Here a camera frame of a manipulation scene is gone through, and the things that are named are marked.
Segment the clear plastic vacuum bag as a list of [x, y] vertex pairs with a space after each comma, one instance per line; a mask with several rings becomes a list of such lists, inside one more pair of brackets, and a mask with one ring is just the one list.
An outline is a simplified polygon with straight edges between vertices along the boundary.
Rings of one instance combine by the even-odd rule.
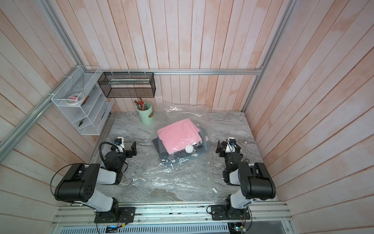
[[109, 190], [120, 201], [220, 201], [224, 161], [215, 154], [217, 137], [205, 106], [165, 106], [145, 125], [136, 113], [115, 116], [109, 140], [123, 137], [137, 155], [127, 161], [119, 185]]

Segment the pink fleece blanket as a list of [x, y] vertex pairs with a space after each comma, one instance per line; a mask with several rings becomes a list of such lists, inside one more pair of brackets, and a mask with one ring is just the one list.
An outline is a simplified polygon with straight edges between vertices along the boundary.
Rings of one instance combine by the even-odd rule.
[[158, 138], [162, 141], [169, 154], [185, 150], [187, 145], [197, 144], [201, 138], [190, 119], [174, 122], [157, 131]]

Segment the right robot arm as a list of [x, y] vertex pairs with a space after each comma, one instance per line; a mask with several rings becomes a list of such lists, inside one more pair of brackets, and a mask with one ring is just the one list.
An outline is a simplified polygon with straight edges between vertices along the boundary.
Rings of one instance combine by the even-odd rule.
[[229, 195], [224, 205], [212, 205], [213, 220], [234, 220], [250, 218], [249, 204], [259, 199], [274, 199], [275, 184], [264, 163], [248, 163], [236, 139], [230, 137], [225, 142], [218, 142], [216, 153], [225, 159], [223, 180], [227, 185], [237, 186], [239, 190]]

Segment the black white houndstooth knit blanket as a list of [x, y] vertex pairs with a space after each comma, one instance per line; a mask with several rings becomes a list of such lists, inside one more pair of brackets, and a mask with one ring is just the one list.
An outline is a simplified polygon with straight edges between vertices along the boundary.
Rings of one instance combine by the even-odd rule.
[[197, 132], [201, 138], [201, 140], [197, 143], [197, 148], [202, 148], [204, 152], [209, 151], [211, 147], [211, 142], [206, 129], [201, 127], [199, 124], [195, 124], [194, 126], [197, 129]]

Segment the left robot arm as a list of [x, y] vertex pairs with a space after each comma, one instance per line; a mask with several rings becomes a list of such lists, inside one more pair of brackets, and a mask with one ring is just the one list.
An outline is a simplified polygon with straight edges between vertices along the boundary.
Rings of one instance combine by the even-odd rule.
[[119, 206], [116, 198], [109, 197], [95, 187], [101, 185], [119, 185], [126, 159], [137, 155], [136, 142], [129, 150], [125, 149], [123, 138], [118, 137], [114, 142], [101, 142], [98, 148], [102, 163], [74, 163], [58, 183], [53, 196], [58, 201], [76, 203], [90, 207], [95, 212], [94, 223], [130, 223], [135, 208]]

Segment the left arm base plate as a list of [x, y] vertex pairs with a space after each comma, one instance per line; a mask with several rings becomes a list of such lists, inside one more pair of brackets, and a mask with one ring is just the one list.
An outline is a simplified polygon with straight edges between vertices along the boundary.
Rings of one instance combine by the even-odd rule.
[[132, 223], [135, 207], [118, 207], [107, 212], [96, 212], [94, 223]]

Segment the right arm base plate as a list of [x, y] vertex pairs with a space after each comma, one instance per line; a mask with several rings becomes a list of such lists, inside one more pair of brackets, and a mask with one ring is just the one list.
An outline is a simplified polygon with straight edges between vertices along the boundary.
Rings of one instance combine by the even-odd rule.
[[230, 208], [226, 205], [211, 205], [210, 213], [213, 220], [245, 220], [251, 218], [249, 211]]

